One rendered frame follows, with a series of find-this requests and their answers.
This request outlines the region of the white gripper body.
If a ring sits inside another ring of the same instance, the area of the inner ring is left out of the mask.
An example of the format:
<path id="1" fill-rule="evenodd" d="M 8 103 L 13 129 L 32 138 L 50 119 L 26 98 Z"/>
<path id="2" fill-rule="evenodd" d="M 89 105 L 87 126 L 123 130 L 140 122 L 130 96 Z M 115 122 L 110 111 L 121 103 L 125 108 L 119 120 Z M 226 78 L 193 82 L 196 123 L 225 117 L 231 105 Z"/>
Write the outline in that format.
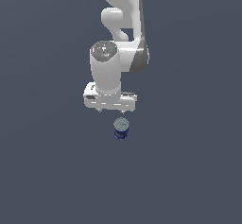
<path id="1" fill-rule="evenodd" d="M 84 105 L 87 108 L 133 112 L 137 95 L 134 93 L 117 92 L 112 95 L 102 95 L 96 90 L 94 82 L 89 82 L 83 93 Z"/>

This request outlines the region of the blue can with grey lid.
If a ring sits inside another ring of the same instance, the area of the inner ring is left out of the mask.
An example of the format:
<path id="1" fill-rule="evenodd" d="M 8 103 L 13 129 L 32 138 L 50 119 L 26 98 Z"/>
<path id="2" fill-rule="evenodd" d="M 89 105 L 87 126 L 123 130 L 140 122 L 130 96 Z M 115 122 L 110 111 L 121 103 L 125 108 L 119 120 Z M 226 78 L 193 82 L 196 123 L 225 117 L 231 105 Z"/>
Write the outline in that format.
<path id="1" fill-rule="evenodd" d="M 123 140 L 128 136 L 129 121 L 124 117 L 119 117 L 113 122 L 114 136 L 117 139 Z"/>

